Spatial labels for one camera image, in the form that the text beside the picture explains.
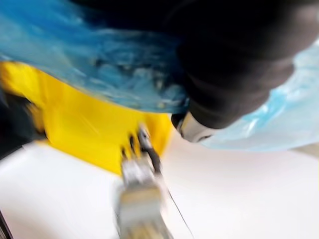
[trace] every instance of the white surface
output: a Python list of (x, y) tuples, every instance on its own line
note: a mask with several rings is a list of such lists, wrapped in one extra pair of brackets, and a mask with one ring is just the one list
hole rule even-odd
[[(220, 152), (175, 137), (164, 175), (196, 239), (318, 239), (317, 159)], [(0, 162), (0, 209), (15, 239), (114, 239), (119, 179), (45, 145)]]

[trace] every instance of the dark object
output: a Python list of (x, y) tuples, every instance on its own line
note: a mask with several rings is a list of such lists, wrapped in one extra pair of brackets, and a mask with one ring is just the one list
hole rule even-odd
[(3, 215), (0, 211), (0, 239), (13, 239), (9, 227), (5, 223)]
[(0, 101), (0, 159), (21, 148), (23, 144), (45, 138), (37, 132), (26, 98), (2, 93)]
[(72, 0), (92, 24), (161, 31), (177, 53), (202, 125), (225, 128), (259, 108), (293, 73), (293, 57), (319, 33), (319, 0)]

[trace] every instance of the plastic bag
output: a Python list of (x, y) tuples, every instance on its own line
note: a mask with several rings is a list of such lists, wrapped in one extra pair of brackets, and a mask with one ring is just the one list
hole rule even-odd
[[(0, 59), (31, 64), (100, 99), (152, 112), (181, 113), (188, 98), (175, 55), (181, 42), (161, 33), (93, 25), (68, 0), (0, 1)], [(252, 114), (209, 138), (209, 148), (278, 150), (319, 140), (319, 47)]]
[(203, 144), (209, 148), (281, 150), (319, 141), (319, 46), (295, 58), (295, 73), (255, 112)]

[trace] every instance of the black wire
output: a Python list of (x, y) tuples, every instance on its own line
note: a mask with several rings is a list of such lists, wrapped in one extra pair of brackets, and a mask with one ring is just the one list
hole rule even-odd
[(171, 198), (171, 200), (173, 201), (175, 207), (177, 208), (178, 213), (179, 213), (180, 217), (182, 218), (183, 222), (185, 223), (185, 225), (186, 225), (186, 227), (187, 227), (189, 233), (191, 234), (191, 237), (192, 237), (193, 239), (195, 239), (194, 234), (191, 232), (191, 229), (190, 229), (189, 225), (188, 225), (187, 222), (185, 221), (185, 218), (183, 217), (182, 213), (180, 212), (180, 210), (179, 210), (179, 208), (178, 208), (178, 206), (177, 206), (177, 204), (176, 204), (176, 202), (175, 202), (173, 196), (171, 195), (170, 191), (168, 191), (168, 194), (169, 194), (169, 197)]

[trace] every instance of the yellow container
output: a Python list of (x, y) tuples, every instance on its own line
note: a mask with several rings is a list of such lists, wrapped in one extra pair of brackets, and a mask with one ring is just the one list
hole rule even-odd
[(2, 63), (0, 72), (6, 91), (39, 108), (31, 109), (34, 121), (38, 127), (43, 124), (53, 147), (101, 168), (120, 173), (121, 146), (129, 145), (128, 135), (135, 135), (141, 122), (159, 154), (168, 143), (171, 123), (166, 114), (103, 102), (24, 64)]

